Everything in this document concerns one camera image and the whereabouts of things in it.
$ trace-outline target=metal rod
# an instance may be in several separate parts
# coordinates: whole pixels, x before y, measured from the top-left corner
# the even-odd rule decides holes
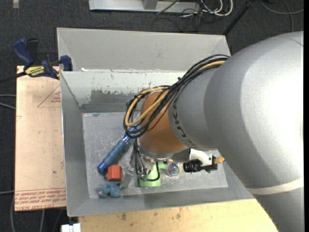
[[[232,28],[236,25],[236,23],[241,19],[241,17],[246,13],[246,11],[250,8],[250,6],[254,3],[255,0],[247,0],[241,10],[238,12],[237,16],[228,26],[228,28],[224,31],[223,35],[228,35],[228,33],[232,30]]]

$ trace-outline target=orange block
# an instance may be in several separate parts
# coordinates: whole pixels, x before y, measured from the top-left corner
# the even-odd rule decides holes
[[[107,179],[108,180],[122,180],[122,167],[119,165],[111,165],[107,169]]]

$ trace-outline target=wooden board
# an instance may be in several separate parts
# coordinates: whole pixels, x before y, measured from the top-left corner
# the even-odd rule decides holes
[[[79,217],[82,232],[277,232],[255,199]]]

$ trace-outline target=floor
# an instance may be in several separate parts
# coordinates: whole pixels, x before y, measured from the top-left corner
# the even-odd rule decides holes
[[[190,19],[174,14],[135,12],[91,12],[89,0],[19,0],[19,8],[13,8],[12,0],[0,0],[0,79],[15,74],[16,65],[23,65],[12,51],[20,38],[37,38],[40,41],[40,57],[51,61],[57,58],[56,28],[96,28],[135,31],[181,32],[222,34],[240,11],[246,0],[233,0],[231,15],[207,22],[201,20],[197,28]],[[275,11],[294,12],[304,7],[304,0],[264,1]],[[304,13],[276,14],[265,9],[256,0],[227,36],[231,54],[271,36],[304,30]],[[0,94],[15,94],[16,82],[0,84]],[[12,98],[0,98],[15,106]],[[15,111],[0,106],[0,192],[14,189],[14,139]],[[11,231],[12,194],[0,195],[0,230]],[[14,213],[14,226],[18,231],[52,231],[57,224],[68,223],[65,211],[46,210],[41,226],[42,211]]]

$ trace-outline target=blue object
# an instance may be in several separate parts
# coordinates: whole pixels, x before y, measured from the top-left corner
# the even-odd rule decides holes
[[[104,174],[107,168],[117,159],[117,157],[124,151],[131,138],[125,134],[124,137],[118,141],[118,143],[107,154],[101,164],[97,167],[97,170]]]
[[[68,55],[61,56],[60,61],[63,64],[65,71],[69,71],[69,72],[73,71],[72,62]]]
[[[98,196],[107,198],[109,194],[112,198],[119,198],[121,196],[119,185],[118,181],[109,181],[104,187],[97,189]]]
[[[33,72],[27,73],[29,76],[31,77],[46,76],[46,77],[58,79],[59,72],[56,71],[52,66],[50,66],[46,60],[43,60],[41,65],[33,65],[34,59],[31,56],[30,52],[27,50],[25,38],[22,38],[16,41],[13,45],[13,50],[20,59],[26,62],[26,65],[24,66],[24,72],[26,72],[26,70],[30,67],[31,69],[34,68]],[[60,62],[63,63],[65,71],[73,70],[72,62],[68,55],[61,56]],[[39,71],[38,73],[38,71],[35,71],[35,67],[39,68],[40,66],[43,66],[44,69],[38,69]]]
[[[22,38],[16,41],[13,45],[13,50],[16,55],[27,63],[27,66],[33,64],[33,57],[30,55],[30,52],[26,48],[26,39]]]

